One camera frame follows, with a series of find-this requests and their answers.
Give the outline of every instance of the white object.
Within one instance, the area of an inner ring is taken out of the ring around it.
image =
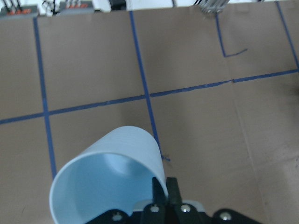
[[[152,199],[156,177],[168,196],[159,147],[145,130],[124,126],[69,161],[50,190],[56,224],[83,224],[110,209],[132,214],[135,203]]]

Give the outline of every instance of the brown cardboard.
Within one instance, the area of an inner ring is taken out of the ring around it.
[[[161,149],[182,197],[209,215],[230,207],[266,223],[231,84],[152,99]]]
[[[100,106],[50,118],[57,169],[120,126],[138,126],[152,133],[145,100]]]
[[[31,19],[0,22],[0,119],[43,111]]]
[[[143,94],[128,12],[38,24],[50,110]]]
[[[42,118],[0,126],[2,224],[51,224],[52,180]]]
[[[269,223],[298,223],[298,73],[234,85]]]
[[[134,12],[149,91],[228,80],[215,19],[198,7]]]
[[[296,69],[275,2],[229,4],[219,23],[232,78]]]
[[[279,3],[284,14],[284,19],[288,27],[288,31],[292,38],[292,43],[296,53],[299,53],[299,2],[298,1],[282,1]]]

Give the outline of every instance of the bolt head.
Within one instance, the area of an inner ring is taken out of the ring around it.
[[[159,209],[159,207],[156,204],[152,205],[151,208],[150,208],[151,212],[159,212],[159,210],[160,209]]]
[[[116,212],[115,214],[113,214],[112,220],[115,221],[115,222],[121,221],[122,220],[122,215],[119,212]]]
[[[220,218],[224,221],[229,221],[232,219],[232,216],[228,212],[223,212],[220,214]]]
[[[191,210],[191,208],[190,208],[190,206],[187,205],[187,204],[183,204],[183,205],[181,206],[181,211],[182,211],[182,212],[190,212],[190,210]]]

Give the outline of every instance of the wire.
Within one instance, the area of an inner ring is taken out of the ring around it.
[[[201,1],[202,1],[202,0],[196,0],[195,3],[194,3],[193,5],[194,5],[194,6],[195,6],[195,5],[199,5],[199,4],[201,3]]]
[[[23,11],[23,8],[21,7],[19,0],[17,0],[17,3],[18,3],[18,7],[19,7],[19,9],[20,9],[21,11]]]
[[[44,0],[43,2],[42,2],[42,7],[44,8],[44,10],[46,11],[46,12],[52,12],[53,13],[53,15],[56,15],[57,13],[59,13],[59,11],[56,11],[56,9],[55,9],[55,1],[56,0],[53,0],[53,2],[52,1],[48,1],[48,0]]]
[[[17,7],[14,5],[13,0],[10,0],[10,3],[11,3],[11,7],[10,7],[10,8],[14,7],[14,10],[15,10],[15,12],[16,12],[18,9],[17,9]]]
[[[10,8],[8,7],[6,1],[5,1],[5,0],[2,0],[2,1],[3,1],[3,3],[4,3],[4,6],[5,6],[6,11],[7,11],[8,13],[10,13]]]

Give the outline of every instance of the blue tape line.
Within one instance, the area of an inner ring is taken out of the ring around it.
[[[295,60],[297,69],[299,70],[299,62],[298,62],[297,54],[296,54],[296,51],[295,51],[295,48],[294,48],[294,45],[293,45],[293,42],[292,42],[292,39],[291,39],[291,35],[290,35],[290,32],[289,32],[288,26],[286,25],[286,22],[285,22],[284,14],[282,13],[282,10],[281,10],[279,2],[276,1],[275,3],[276,3],[276,6],[277,6],[277,9],[279,11],[279,15],[280,15],[281,21],[282,21],[282,23],[284,25],[285,32],[286,32],[289,44],[290,44],[291,49],[292,49],[292,53],[293,53],[293,56],[294,56],[294,60]]]
[[[15,118],[3,119],[3,120],[0,120],[0,125],[13,123],[13,122],[16,122],[16,121],[21,121],[21,120],[40,118],[42,116],[43,116],[43,113],[35,113],[35,114],[31,114],[31,115],[25,115],[25,116],[20,116],[20,117],[15,117]]]
[[[259,78],[269,78],[269,77],[275,77],[275,76],[288,75],[288,74],[292,74],[292,73],[296,73],[296,72],[299,72],[299,70],[294,69],[294,70],[269,73],[269,74],[259,75],[259,76],[250,76],[250,77],[245,77],[245,78],[231,79],[231,80],[228,80],[228,81],[222,81],[222,82],[217,82],[217,83],[210,83],[210,84],[186,87],[186,88],[177,89],[177,90],[170,90],[170,91],[152,93],[152,94],[150,94],[150,97],[160,97],[160,96],[165,96],[165,95],[175,94],[175,93],[180,93],[180,92],[188,92],[188,91],[192,91],[192,90],[196,90],[196,89],[204,89],[204,88],[215,87],[215,86],[218,86],[218,85],[221,85],[221,84],[224,84],[224,83],[228,83],[228,82],[234,82],[234,83],[245,82],[245,81],[250,81],[250,80],[259,79]],[[58,110],[54,110],[54,111],[49,111],[48,114],[49,115],[54,115],[54,114],[60,114],[60,113],[67,113],[67,112],[72,112],[72,111],[78,111],[78,110],[94,108],[94,107],[98,107],[98,106],[120,104],[120,103],[140,100],[140,99],[145,99],[145,95],[136,96],[136,97],[122,98],[122,99],[116,99],[116,100],[110,100],[110,101],[94,103],[94,104],[74,106],[74,107],[69,107],[69,108],[64,108],[64,109],[58,109]],[[42,117],[42,116],[44,116],[44,113],[35,113],[35,114],[25,115],[25,116],[20,116],[20,117],[15,117],[15,118],[2,119],[2,120],[0,120],[0,125],[13,123],[13,122],[17,122],[17,121],[22,121],[22,120],[39,118],[39,117]]]
[[[94,103],[94,104],[86,104],[86,105],[74,106],[74,107],[69,107],[69,108],[64,108],[64,109],[50,111],[49,115],[60,114],[60,113],[67,113],[67,112],[72,112],[72,111],[79,111],[79,110],[94,108],[94,107],[98,107],[98,106],[106,106],[106,105],[112,105],[112,104],[121,104],[121,103],[135,101],[135,100],[140,100],[140,99],[144,99],[144,98],[145,98],[145,96],[142,95],[142,96],[136,96],[136,97],[128,97],[128,98],[122,98],[122,99],[109,100],[109,101],[106,101],[106,102],[100,102],[100,103]]]
[[[250,81],[254,79],[259,79],[259,78],[269,78],[269,77],[275,77],[275,76],[282,76],[282,75],[288,75],[292,73],[298,72],[298,69],[294,70],[288,70],[288,71],[281,71],[281,72],[275,72],[275,73],[269,73],[265,75],[259,75],[259,76],[250,76],[250,77],[245,77],[245,78],[236,78],[233,80],[234,83],[238,82],[244,82],[244,81]]]
[[[33,24],[34,24],[34,34],[35,34],[35,38],[36,38],[36,53],[37,53],[37,60],[38,60],[40,85],[41,85],[41,92],[42,92],[42,98],[43,98],[43,114],[44,114],[44,121],[45,121],[45,126],[46,126],[52,177],[54,178],[57,174],[57,169],[56,169],[56,163],[55,163],[55,154],[54,154],[54,147],[53,147],[50,120],[49,120],[46,86],[45,86],[44,73],[43,73],[42,51],[41,51],[38,25],[37,25],[37,18],[33,18]]]
[[[223,45],[223,40],[222,40],[222,35],[221,35],[221,30],[220,30],[220,24],[219,24],[219,18],[218,18],[218,14],[216,14],[216,28],[217,28],[217,33],[218,33],[218,38],[219,38],[219,42],[220,42],[220,47],[221,47],[221,50],[222,50],[222,54],[224,57],[232,57],[232,56],[236,56],[236,55],[239,55],[245,51],[247,51],[248,49],[243,49],[241,50],[240,52],[238,53],[235,53],[235,54],[231,54],[231,55],[227,55],[226,52],[225,52],[225,49],[224,49],[224,45]]]
[[[192,86],[192,87],[187,87],[187,88],[182,88],[182,89],[177,89],[177,90],[169,90],[169,91],[164,91],[164,92],[157,92],[157,93],[152,93],[150,96],[151,97],[161,97],[161,96],[166,96],[169,94],[174,94],[174,93],[179,93],[179,92],[189,92],[192,90],[198,90],[198,89],[204,89],[204,88],[210,88],[210,87],[215,87],[224,83],[231,82],[232,80],[228,81],[223,81],[223,82],[218,82],[218,83],[210,83],[210,84],[205,84],[205,85],[197,85],[197,86]]]
[[[148,106],[148,111],[149,111],[149,118],[151,122],[151,127],[153,130],[154,138],[156,142],[159,145],[160,153],[162,156],[161,148],[160,148],[160,141],[158,138],[158,133],[157,133],[157,128],[155,124],[155,119],[154,119],[154,113],[151,107],[150,103],[150,94],[149,94],[149,89],[146,83],[146,78],[145,78],[145,73],[144,73],[144,68],[143,68],[143,63],[142,63],[142,58],[141,58],[141,53],[140,53],[140,48],[139,48],[139,43],[138,43],[138,38],[137,38],[137,32],[136,32],[136,27],[135,27],[135,20],[134,20],[134,14],[132,11],[130,13],[130,20],[131,20],[131,27],[132,27],[132,32],[133,32],[133,38],[134,38],[134,44],[135,44],[135,49],[136,49],[136,54],[137,54],[137,59],[138,59],[138,65],[139,65],[139,70],[141,74],[141,79],[142,79],[142,84],[143,84],[143,89],[144,89],[144,94],[146,98],[146,103]]]

